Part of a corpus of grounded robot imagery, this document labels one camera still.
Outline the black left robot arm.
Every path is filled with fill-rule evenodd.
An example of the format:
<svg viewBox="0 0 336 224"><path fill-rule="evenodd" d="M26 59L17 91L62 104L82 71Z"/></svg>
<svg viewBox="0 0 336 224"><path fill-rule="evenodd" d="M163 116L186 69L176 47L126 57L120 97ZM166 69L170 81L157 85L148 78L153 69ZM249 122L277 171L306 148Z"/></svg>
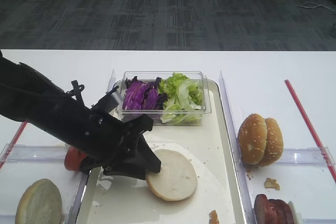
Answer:
<svg viewBox="0 0 336 224"><path fill-rule="evenodd" d="M1 58L1 115L28 122L75 149L68 170L88 174L96 167L105 175L144 180L147 172L159 173L161 161L148 146L143 133L153 120L143 114L122 122L110 112L121 97L117 88L93 107L85 106L77 81L64 92L43 74L24 63Z"/></svg>

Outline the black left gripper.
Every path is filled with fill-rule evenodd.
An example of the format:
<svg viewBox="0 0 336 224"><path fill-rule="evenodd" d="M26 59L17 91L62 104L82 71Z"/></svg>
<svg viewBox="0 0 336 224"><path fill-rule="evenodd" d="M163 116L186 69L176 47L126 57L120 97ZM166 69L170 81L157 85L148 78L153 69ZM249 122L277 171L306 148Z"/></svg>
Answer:
<svg viewBox="0 0 336 224"><path fill-rule="evenodd" d="M87 174L97 167L105 176L125 176L145 180L145 173L159 173L161 161L150 149L143 133L153 129L153 119L143 114L128 122L115 122L111 131L95 138L80 171Z"/></svg>

